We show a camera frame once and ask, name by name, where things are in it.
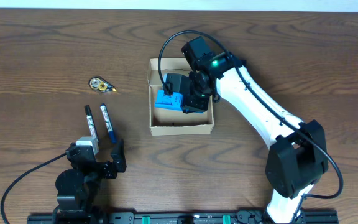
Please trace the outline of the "cardboard box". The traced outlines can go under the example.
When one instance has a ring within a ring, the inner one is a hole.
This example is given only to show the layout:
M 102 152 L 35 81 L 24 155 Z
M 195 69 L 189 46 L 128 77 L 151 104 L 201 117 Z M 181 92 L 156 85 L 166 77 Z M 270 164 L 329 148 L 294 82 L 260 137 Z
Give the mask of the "cardboard box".
M 149 127 L 153 136 L 210 134 L 214 128 L 213 102 L 204 113 L 185 114 L 182 111 L 155 107 L 157 92 L 162 89 L 158 75 L 158 60 L 149 60 L 147 83 L 149 85 Z

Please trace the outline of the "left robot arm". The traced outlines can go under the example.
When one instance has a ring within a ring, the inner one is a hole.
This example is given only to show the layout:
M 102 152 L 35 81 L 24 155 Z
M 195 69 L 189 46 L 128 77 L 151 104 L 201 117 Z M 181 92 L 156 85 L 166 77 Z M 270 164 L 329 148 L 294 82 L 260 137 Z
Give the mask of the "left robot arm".
M 93 205 L 103 179 L 115 179 L 127 168 L 124 141 L 120 140 L 112 151 L 112 161 L 98 162 L 99 152 L 94 137 L 82 137 L 65 151 L 71 169 L 56 179 L 57 202 L 60 218 L 67 223 L 107 223 L 106 213 Z

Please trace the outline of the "blue plastic tool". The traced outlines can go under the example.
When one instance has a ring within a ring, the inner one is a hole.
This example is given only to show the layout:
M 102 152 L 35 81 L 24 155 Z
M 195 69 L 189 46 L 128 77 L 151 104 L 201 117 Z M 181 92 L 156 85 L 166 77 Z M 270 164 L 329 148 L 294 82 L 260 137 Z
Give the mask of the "blue plastic tool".
M 183 113 L 204 113 L 208 110 L 207 98 L 200 98 L 194 93 L 194 85 L 188 76 L 166 73 L 163 81 L 172 91 L 158 90 L 155 100 L 156 108 L 182 111 Z

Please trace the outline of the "correction tape dispenser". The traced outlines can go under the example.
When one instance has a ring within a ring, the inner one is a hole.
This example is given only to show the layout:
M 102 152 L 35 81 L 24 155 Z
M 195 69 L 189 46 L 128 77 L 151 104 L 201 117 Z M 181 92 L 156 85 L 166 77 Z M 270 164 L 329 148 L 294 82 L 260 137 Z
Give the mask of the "correction tape dispenser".
M 99 91 L 101 93 L 106 92 L 117 92 L 117 89 L 109 83 L 107 80 L 102 78 L 101 76 L 91 77 L 88 82 L 89 87 L 94 91 Z

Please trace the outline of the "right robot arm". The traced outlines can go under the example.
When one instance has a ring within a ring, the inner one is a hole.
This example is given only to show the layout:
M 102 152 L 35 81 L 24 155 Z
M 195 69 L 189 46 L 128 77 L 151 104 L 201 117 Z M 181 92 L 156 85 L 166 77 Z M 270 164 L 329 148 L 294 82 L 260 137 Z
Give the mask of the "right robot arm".
M 322 125 L 305 123 L 274 101 L 249 74 L 245 62 L 227 48 L 217 54 L 206 43 L 208 35 L 187 42 L 181 52 L 190 66 L 188 75 L 163 73 L 159 108 L 203 113 L 210 101 L 224 99 L 258 132 L 269 153 L 265 174 L 273 187 L 267 215 L 274 223 L 293 223 L 301 215 L 304 199 L 328 171 L 330 161 Z

